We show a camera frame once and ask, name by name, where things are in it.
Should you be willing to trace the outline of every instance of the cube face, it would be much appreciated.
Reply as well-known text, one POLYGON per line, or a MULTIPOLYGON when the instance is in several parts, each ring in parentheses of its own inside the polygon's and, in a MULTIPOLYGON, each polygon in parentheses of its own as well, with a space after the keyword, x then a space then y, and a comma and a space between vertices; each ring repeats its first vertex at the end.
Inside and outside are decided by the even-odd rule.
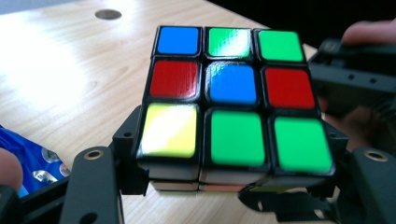
POLYGON ((191 158, 196 150, 197 111, 192 105, 148 106, 140 145, 145 156, 191 158))
POLYGON ((213 104, 258 103, 255 72, 250 65, 212 63, 206 69, 206 99, 213 104))
POLYGON ((279 167, 287 172, 327 174, 332 156, 319 119, 275 118, 279 167))
POLYGON ((161 26, 134 158, 157 190, 307 187, 334 173, 294 32, 161 26))
POLYGON ((304 54, 296 33, 274 30, 259 32, 261 57, 268 61, 302 63, 304 54))
POLYGON ((308 74, 303 69, 269 67, 263 70, 272 107, 313 109, 316 106, 308 74))
POLYGON ((157 51, 160 54, 195 55, 200 51, 200 29, 197 27, 160 27, 157 51))
POLYGON ((159 60, 154 64, 149 94, 153 97, 188 99, 198 94, 198 64, 159 60))
POLYGON ((210 153, 215 164, 264 164, 262 121, 258 114, 217 110, 213 112, 211 121, 210 153))

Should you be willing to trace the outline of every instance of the blue sticker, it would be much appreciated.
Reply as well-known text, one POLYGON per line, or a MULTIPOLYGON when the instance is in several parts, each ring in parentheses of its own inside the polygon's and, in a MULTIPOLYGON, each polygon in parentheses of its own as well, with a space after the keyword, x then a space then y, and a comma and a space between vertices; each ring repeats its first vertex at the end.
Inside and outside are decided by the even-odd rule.
POLYGON ((254 105, 257 102, 253 68, 246 64, 209 65, 209 96, 213 102, 254 105))
POLYGON ((198 28, 162 27, 158 39, 158 51, 163 54, 196 54, 198 28))

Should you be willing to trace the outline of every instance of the wood grain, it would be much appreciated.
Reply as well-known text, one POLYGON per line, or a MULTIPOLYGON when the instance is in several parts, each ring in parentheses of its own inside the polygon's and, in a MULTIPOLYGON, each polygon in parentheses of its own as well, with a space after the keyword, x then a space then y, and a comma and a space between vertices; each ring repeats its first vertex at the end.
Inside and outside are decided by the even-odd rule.
MULTIPOLYGON (((141 104, 160 24, 263 27, 202 0, 79 1, 0 16, 0 124, 72 168, 141 104), (95 18, 118 10, 114 21, 95 18)), ((307 57, 315 50, 304 46, 307 57)), ((123 196, 126 223, 276 223, 233 194, 123 196)))

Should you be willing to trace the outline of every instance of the dark background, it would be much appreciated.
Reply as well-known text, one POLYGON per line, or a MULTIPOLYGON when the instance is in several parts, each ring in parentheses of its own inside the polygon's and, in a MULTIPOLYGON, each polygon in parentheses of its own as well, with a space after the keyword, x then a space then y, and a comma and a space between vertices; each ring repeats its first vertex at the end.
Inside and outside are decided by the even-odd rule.
POLYGON ((356 21, 396 18, 396 0, 207 1, 269 28, 296 31, 304 43, 315 48, 327 37, 341 38, 345 29, 356 21))

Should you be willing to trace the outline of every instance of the blue wrapper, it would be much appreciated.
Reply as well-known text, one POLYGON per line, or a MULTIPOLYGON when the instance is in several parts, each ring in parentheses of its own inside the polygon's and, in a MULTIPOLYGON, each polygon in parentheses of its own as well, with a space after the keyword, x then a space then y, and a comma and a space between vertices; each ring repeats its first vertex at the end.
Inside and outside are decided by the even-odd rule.
POLYGON ((56 153, 0 125, 0 147, 10 151, 21 163, 23 182, 20 197, 42 189, 70 175, 56 153))

